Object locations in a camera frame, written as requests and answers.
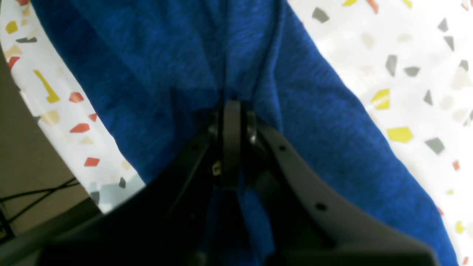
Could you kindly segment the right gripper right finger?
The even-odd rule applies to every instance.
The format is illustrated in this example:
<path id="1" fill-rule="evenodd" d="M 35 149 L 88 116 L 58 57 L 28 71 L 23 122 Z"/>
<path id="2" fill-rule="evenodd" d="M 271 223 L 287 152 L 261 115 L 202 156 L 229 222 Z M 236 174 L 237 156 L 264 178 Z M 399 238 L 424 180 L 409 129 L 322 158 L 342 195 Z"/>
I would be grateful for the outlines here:
<path id="1" fill-rule="evenodd" d="M 437 266 L 432 250 L 331 189 L 276 129 L 245 111 L 244 147 L 261 173 L 251 182 L 267 215 L 267 266 Z"/>

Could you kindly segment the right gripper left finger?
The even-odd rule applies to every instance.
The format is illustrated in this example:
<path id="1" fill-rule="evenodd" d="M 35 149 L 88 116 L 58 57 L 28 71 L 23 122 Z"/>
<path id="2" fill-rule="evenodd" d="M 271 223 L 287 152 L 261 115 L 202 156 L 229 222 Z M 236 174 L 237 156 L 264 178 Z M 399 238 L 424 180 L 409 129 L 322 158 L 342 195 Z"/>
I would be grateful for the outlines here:
<path id="1" fill-rule="evenodd" d="M 1 246 L 2 266 L 205 265 L 215 191 L 239 187 L 243 110 L 230 100 L 163 173 L 102 214 L 91 199 Z"/>

